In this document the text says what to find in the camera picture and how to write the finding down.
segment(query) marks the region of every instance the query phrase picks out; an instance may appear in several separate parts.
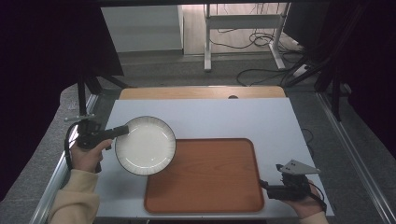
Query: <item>white bowl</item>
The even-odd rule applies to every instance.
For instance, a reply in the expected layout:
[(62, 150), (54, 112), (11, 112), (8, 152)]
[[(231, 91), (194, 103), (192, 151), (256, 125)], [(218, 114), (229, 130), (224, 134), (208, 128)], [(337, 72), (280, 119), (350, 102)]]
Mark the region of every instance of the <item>white bowl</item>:
[(176, 138), (161, 119), (139, 117), (126, 123), (129, 134), (116, 140), (116, 155), (127, 171), (136, 175), (153, 175), (163, 170), (173, 159)]

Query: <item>hand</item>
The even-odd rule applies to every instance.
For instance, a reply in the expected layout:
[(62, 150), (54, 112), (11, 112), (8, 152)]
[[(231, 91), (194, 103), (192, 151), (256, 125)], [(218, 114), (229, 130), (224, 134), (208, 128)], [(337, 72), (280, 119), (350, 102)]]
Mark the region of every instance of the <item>hand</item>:
[(111, 139), (99, 143), (91, 150), (81, 149), (77, 143), (70, 148), (73, 168), (76, 170), (95, 173), (96, 164), (103, 159), (102, 150), (109, 147)]
[[(317, 189), (312, 185), (309, 186), (311, 188), (311, 192), (319, 197)], [(299, 219), (310, 217), (322, 211), (322, 207), (320, 206), (320, 204), (309, 196), (307, 196), (301, 201), (282, 201), (282, 202), (290, 205), (297, 213)]]

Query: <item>metal frame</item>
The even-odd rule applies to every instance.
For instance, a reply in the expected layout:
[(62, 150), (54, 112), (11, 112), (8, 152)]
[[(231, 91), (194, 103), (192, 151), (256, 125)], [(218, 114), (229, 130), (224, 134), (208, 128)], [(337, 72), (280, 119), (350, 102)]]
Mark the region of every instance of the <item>metal frame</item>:
[[(91, 95), (88, 99), (87, 110), (92, 111), (94, 105), (96, 104), (98, 96)], [(77, 126), (72, 131), (69, 140), (73, 140), (78, 136)], [(62, 157), (59, 159), (58, 164), (56, 165), (55, 171), (52, 174), (52, 177), (49, 180), (49, 183), (44, 190), (43, 196), (38, 202), (37, 208), (30, 219), (29, 224), (41, 224), (46, 223), (47, 217), (49, 215), (50, 208), (52, 207), (53, 200), (55, 199), (56, 192), (61, 188), (64, 183), (64, 179), (69, 172), (66, 159), (64, 158), (64, 153)]]
[(205, 71), (212, 70), (211, 64), (211, 43), (210, 43), (210, 30), (214, 29), (276, 29), (274, 41), (269, 44), (270, 50), (274, 56), (277, 68), (279, 70), (285, 69), (285, 64), (279, 55), (277, 46), (279, 38), (282, 34), (283, 25), (288, 14), (290, 3), (287, 3), (285, 9), (280, 15), (215, 15), (210, 16), (210, 4), (206, 4), (206, 39), (205, 39)]
[(325, 111), (330, 123), (332, 124), (335, 133), (340, 139), (341, 144), (346, 150), (346, 154), (349, 156), (352, 165), (355, 167), (355, 170), (359, 175), (363, 186), (366, 188), (369, 196), (371, 197), (378, 214), (382, 217), (384, 223), (396, 223), (396, 217), (389, 206), (387, 198), (373, 179), (373, 176), (370, 174), (367, 166), (364, 164), (361, 155), (359, 154), (352, 140), (349, 138), (349, 135), (347, 134), (342, 122), (338, 121), (337, 117), (332, 113), (331, 103), (328, 101), (325, 94), (326, 93), (317, 93), (318, 100), (322, 105), (322, 108)]

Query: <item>black curtain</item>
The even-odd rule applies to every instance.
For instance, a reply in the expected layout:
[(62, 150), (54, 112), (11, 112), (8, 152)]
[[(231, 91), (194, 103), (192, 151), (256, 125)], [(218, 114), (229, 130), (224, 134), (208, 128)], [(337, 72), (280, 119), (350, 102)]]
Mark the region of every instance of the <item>black curtain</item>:
[(349, 102), (396, 158), (396, 3), (371, 1), (346, 44)]
[(98, 70), (122, 76), (122, 70), (99, 7), (0, 4), (3, 200), (53, 120), (61, 92), (77, 83), (77, 74), (96, 77)]

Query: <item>gray floor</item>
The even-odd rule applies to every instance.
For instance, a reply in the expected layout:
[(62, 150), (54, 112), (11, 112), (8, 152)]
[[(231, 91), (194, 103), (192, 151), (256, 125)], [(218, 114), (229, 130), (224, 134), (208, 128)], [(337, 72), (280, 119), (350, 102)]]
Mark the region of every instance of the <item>gray floor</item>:
[[(125, 74), (125, 77), (120, 79), (137, 87), (238, 85), (236, 76), (245, 69), (276, 69), (269, 53), (215, 55), (211, 73), (204, 71), (202, 56), (156, 55), (154, 57), (123, 54), (120, 56), (120, 61)], [(252, 72), (242, 75), (240, 80), (249, 85), (276, 74)], [(282, 77), (279, 75), (266, 79), (260, 85), (278, 85)], [(315, 80), (315, 77), (311, 77), (295, 87), (285, 89), (285, 92), (291, 100), (301, 128), (309, 130), (314, 136), (309, 146), (314, 150), (313, 160), (316, 166), (322, 170), (320, 177), (331, 202), (329, 206), (335, 213), (335, 217), (330, 218), (330, 222), (383, 223), (353, 162), (320, 105), (317, 94), (313, 91)], [(108, 89), (116, 88), (106, 81), (103, 81), (103, 85)], [(105, 102), (117, 98), (118, 92), (119, 90), (105, 91), (105, 94), (100, 96), (102, 103), (98, 104), (105, 105)], [(0, 203), (0, 223), (27, 223), (31, 219), (62, 155), (64, 135), (70, 125), (64, 123), (63, 119), (77, 114), (76, 101), (75, 85), (62, 94), (61, 106), (47, 134), (7, 197)], [(106, 108), (97, 108), (97, 110), (103, 114), (108, 113), (111, 103)], [(384, 192), (389, 204), (393, 208), (396, 207), (396, 178), (393, 175), (396, 171), (396, 161), (355, 114), (347, 103), (347, 98), (341, 99), (340, 108), (342, 124), (361, 158)], [(302, 132), (306, 140), (311, 138), (307, 131)], [(97, 220), (95, 223), (137, 222), (106, 219)], [(297, 223), (297, 220), (268, 220), (268, 223)]]

